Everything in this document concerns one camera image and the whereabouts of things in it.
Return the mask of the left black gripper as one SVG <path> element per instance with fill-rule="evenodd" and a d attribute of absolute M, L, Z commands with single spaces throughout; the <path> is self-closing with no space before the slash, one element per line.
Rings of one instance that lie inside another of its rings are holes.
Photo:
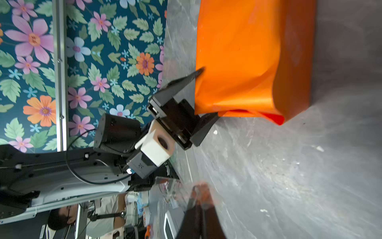
<path fill-rule="evenodd" d="M 184 150 L 200 146 L 212 126 L 220 119 L 218 113 L 204 114 L 201 118 L 185 99 L 177 102 L 173 97 L 205 71 L 202 67 L 183 78 L 173 80 L 155 93 L 149 101 L 148 111 Z"/>

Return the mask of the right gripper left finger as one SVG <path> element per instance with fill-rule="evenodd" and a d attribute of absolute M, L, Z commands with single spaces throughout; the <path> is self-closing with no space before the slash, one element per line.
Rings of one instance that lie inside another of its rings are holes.
<path fill-rule="evenodd" d="M 200 239 L 202 225 L 202 191 L 200 186 L 194 186 L 189 199 L 183 222 L 176 239 Z"/>

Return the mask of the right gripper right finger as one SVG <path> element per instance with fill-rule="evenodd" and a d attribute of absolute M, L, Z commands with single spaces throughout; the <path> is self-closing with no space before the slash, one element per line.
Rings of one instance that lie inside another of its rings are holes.
<path fill-rule="evenodd" d="M 209 191 L 201 197 L 202 239 L 226 239 Z"/>

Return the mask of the clear tape strip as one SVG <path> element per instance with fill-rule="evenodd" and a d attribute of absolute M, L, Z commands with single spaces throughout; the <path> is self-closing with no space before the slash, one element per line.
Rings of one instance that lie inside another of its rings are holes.
<path fill-rule="evenodd" d="M 196 206 L 203 210 L 215 207 L 210 186 L 206 182 L 182 183 L 180 179 L 157 177 L 155 186 L 158 186 L 160 195 L 166 201 L 180 206 L 187 211 Z"/>

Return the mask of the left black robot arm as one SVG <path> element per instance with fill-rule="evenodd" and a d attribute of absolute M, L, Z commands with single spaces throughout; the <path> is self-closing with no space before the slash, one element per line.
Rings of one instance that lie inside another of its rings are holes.
<path fill-rule="evenodd" d="M 155 93 L 147 111 L 152 121 L 104 114 L 94 130 L 94 144 L 83 149 L 32 154 L 1 146 L 1 223 L 35 217 L 40 212 L 80 204 L 129 190 L 145 191 L 155 178 L 176 176 L 169 159 L 177 146 L 199 146 L 218 120 L 198 116 L 187 100 L 175 96 L 206 72 L 174 80 Z"/>

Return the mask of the white display device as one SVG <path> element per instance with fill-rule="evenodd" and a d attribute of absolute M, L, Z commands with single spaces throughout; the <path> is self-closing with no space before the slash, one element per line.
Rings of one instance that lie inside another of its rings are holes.
<path fill-rule="evenodd" d="M 166 212 L 163 224 L 165 239 L 176 238 L 177 233 L 182 225 L 184 215 L 185 212 L 180 207 L 170 209 Z"/>

